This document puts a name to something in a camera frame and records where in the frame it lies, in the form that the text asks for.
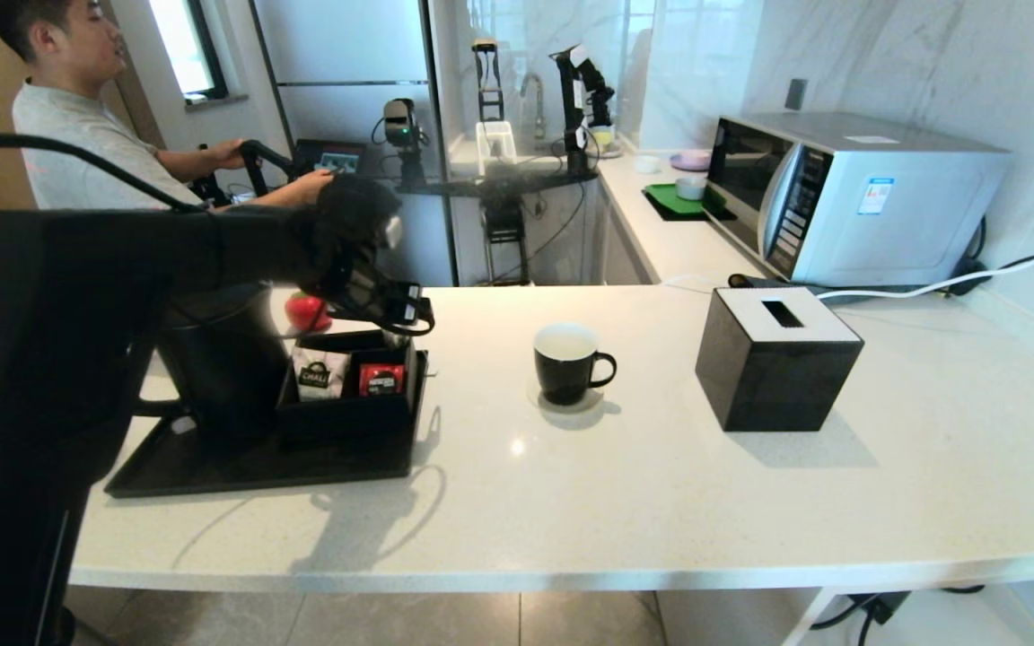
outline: refrigerator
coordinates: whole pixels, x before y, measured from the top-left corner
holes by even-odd
[[[432,44],[425,0],[250,0],[291,150],[297,140],[365,144],[359,173],[399,175],[397,148],[374,144],[385,103],[410,98],[430,139],[422,150],[427,183],[446,179]],[[391,277],[451,286],[456,257],[448,199],[398,193],[404,236],[378,252]]]

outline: white cable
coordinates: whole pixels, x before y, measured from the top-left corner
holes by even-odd
[[[677,285],[677,282],[686,281],[686,279],[689,279],[689,281],[704,282],[706,283],[706,285],[711,285],[713,287],[721,286],[721,283],[716,281],[710,281],[710,279],[705,278],[704,275],[697,275],[697,274],[674,275],[672,278],[669,278],[668,281],[661,283],[662,285],[668,285],[670,287],[674,287]]]
[[[920,287],[919,289],[912,289],[911,291],[878,291],[873,289],[838,289],[835,291],[825,291],[825,294],[817,295],[816,298],[820,300],[837,298],[837,297],[879,297],[885,299],[910,299],[912,297],[918,297],[921,295],[926,295],[929,291],[935,291],[937,289],[943,289],[943,287],[948,287],[950,285],[955,285],[957,282],[972,281],[976,278],[987,278],[990,275],[1004,275],[1013,274],[1016,271],[1023,271],[1034,267],[1033,262],[1026,262],[1024,265],[1017,265],[1014,267],[1009,267],[1008,269],[990,269],[987,271],[976,271],[976,273],[957,275],[956,278],[951,278],[948,281],[937,282],[935,285],[929,285],[926,287]]]

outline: refrigerator door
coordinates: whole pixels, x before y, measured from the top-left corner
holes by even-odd
[[[277,85],[426,81],[416,0],[254,0]]]
[[[430,145],[422,148],[426,177],[442,177],[438,136],[434,132],[428,85],[329,85],[280,87],[282,105],[293,140],[329,140],[366,145],[361,173],[399,177],[397,148],[390,144],[373,145],[370,131],[382,119],[386,102],[394,98],[413,98],[415,114],[422,131],[430,135]],[[377,142],[385,142],[385,130],[377,127]]]
[[[377,265],[387,275],[426,287],[453,285],[449,267],[445,201],[436,195],[398,193],[401,201],[401,244],[378,250]]]

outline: man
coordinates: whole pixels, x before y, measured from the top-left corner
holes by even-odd
[[[102,16],[98,0],[0,0],[0,38],[30,71],[13,102],[18,133],[85,148],[187,204],[199,199],[184,181],[242,167],[242,140],[206,151],[159,151],[105,110],[102,87],[126,69],[126,61],[122,33]],[[38,208],[164,208],[72,156],[26,150],[24,159]],[[312,204],[330,181],[329,172],[315,171],[253,204]]]

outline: pink plate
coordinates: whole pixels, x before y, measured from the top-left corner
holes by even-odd
[[[680,155],[678,154],[671,156],[671,158],[669,158],[669,163],[672,164],[672,166],[677,171],[692,171],[695,173],[707,171],[707,168],[709,168],[709,162],[707,162],[707,160],[701,164],[686,164],[680,160]]]

